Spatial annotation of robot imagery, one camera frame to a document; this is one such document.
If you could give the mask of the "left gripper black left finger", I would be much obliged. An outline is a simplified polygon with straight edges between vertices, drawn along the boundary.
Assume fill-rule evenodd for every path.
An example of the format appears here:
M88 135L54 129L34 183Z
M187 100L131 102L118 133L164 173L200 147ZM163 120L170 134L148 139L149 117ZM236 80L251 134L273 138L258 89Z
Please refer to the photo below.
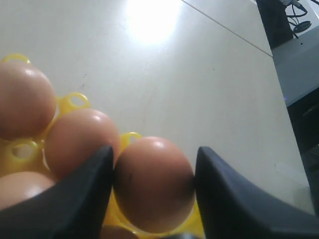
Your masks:
M0 212L2 239L97 239L113 183L113 150L103 146L63 180Z

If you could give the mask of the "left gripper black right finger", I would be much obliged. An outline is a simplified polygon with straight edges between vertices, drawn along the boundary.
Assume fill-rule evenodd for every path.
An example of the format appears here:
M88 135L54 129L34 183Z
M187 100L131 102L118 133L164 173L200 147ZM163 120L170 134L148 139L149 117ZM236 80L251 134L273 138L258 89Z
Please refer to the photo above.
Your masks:
M319 219L251 183L210 147L197 151L196 198L208 239L317 239Z

